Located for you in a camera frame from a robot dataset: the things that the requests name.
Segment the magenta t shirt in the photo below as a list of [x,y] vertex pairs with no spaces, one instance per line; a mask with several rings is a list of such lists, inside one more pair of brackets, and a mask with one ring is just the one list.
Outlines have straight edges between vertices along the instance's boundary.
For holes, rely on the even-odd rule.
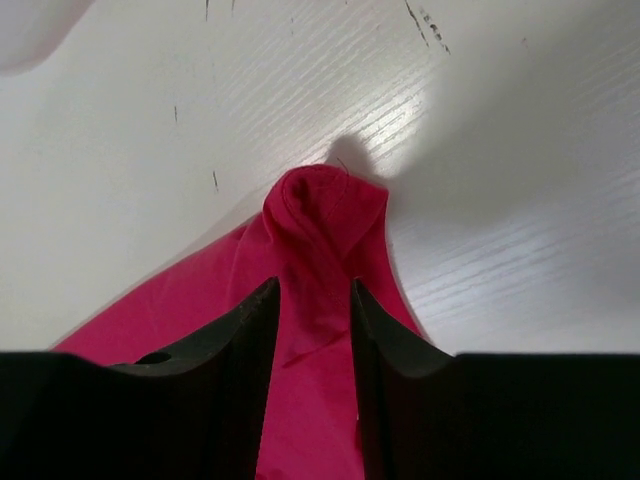
[[248,223],[130,291],[58,350],[101,365],[132,362],[277,278],[279,329],[256,475],[360,479],[351,282],[362,281],[388,313],[417,329],[390,265],[387,202],[384,188],[338,167],[290,170]]

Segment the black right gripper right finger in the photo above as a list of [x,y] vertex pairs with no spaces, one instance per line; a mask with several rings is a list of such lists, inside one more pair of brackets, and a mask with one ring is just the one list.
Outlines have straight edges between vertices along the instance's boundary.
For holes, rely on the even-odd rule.
[[360,282],[351,343],[369,479],[639,475],[635,355],[449,355]]

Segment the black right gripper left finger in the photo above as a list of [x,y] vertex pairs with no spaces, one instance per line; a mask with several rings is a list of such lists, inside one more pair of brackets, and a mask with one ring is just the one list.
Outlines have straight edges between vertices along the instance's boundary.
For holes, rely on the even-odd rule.
[[5,479],[251,479],[280,285],[130,364],[72,354],[1,356]]

